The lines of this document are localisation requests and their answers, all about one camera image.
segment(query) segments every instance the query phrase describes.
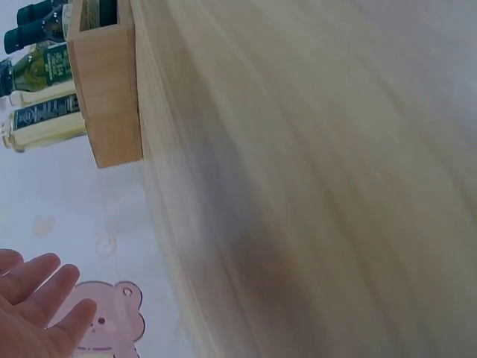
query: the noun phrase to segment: bear sticker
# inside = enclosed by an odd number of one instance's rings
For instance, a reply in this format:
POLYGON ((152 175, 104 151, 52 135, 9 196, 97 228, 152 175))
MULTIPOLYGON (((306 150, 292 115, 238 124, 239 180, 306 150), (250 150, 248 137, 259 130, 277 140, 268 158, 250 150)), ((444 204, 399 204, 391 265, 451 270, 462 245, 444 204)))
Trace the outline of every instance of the bear sticker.
POLYGON ((138 358, 134 343, 145 332, 145 320, 139 312, 142 292, 132 282, 115 286, 101 281, 79 283, 51 321, 59 322, 76 304, 90 298, 98 305, 96 316, 72 357, 138 358))

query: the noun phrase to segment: wooden box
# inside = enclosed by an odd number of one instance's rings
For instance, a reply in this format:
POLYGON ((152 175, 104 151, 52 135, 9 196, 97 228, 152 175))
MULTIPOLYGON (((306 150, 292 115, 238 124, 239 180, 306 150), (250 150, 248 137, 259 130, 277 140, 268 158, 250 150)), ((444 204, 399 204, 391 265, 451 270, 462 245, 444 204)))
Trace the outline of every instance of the wooden box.
POLYGON ((130 0, 118 0, 118 23, 84 30, 73 2, 68 51, 81 112, 99 168, 142 159, 130 0))

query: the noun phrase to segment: olive oil bottle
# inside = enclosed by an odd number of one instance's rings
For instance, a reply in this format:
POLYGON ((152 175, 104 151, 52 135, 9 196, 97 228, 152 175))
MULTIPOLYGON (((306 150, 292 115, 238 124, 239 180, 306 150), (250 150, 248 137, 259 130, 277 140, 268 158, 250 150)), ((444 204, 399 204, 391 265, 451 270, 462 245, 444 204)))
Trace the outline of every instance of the olive oil bottle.
POLYGON ((70 81, 72 71, 66 43, 38 49, 12 65, 1 67, 0 97, 13 91, 38 92, 55 84, 70 81))
POLYGON ((13 107, 27 107, 31 104, 44 102, 49 99, 58 98, 63 95, 71 95, 74 93, 76 93, 75 82, 68 81, 45 88, 39 92, 15 91, 10 95, 10 104, 13 107))
POLYGON ((73 0, 46 0, 38 4, 22 7, 16 14, 16 23, 18 26, 29 24, 47 16, 56 7, 72 2, 73 0))
POLYGON ((16 110, 0 125, 6 148, 23 152, 86 134, 78 97, 66 95, 16 110))
POLYGON ((65 4, 53 9, 43 19, 30 22, 7 31, 4 36, 4 47, 7 54, 23 49, 27 45, 47 40, 64 43, 68 34, 69 19, 73 10, 72 4, 65 4))

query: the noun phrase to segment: yellow liquid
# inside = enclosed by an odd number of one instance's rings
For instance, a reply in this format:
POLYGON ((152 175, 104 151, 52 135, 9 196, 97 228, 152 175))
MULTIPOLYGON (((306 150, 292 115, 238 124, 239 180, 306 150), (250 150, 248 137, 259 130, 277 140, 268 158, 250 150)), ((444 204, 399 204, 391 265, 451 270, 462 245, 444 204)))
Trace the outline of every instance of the yellow liquid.
POLYGON ((56 142, 86 134, 84 119, 80 112, 49 119, 13 131, 14 113, 10 114, 7 133, 3 136, 5 147, 23 152, 30 148, 44 147, 56 142))
POLYGON ((27 107, 32 104, 45 102, 49 99, 59 98, 64 95, 76 93, 75 82, 68 81, 45 88, 39 92, 15 91, 10 95, 10 104, 14 107, 27 107))

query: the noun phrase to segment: wood grain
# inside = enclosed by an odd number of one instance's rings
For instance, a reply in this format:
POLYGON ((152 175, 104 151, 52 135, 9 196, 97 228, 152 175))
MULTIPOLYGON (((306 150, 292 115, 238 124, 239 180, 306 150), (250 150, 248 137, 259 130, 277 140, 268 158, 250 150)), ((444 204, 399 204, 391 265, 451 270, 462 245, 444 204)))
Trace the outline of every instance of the wood grain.
POLYGON ((138 0, 145 181, 199 357, 474 357, 477 5, 138 0))
POLYGON ((68 50, 81 113, 99 168, 142 159, 133 15, 118 0, 118 24, 81 29, 84 0, 74 3, 68 50))

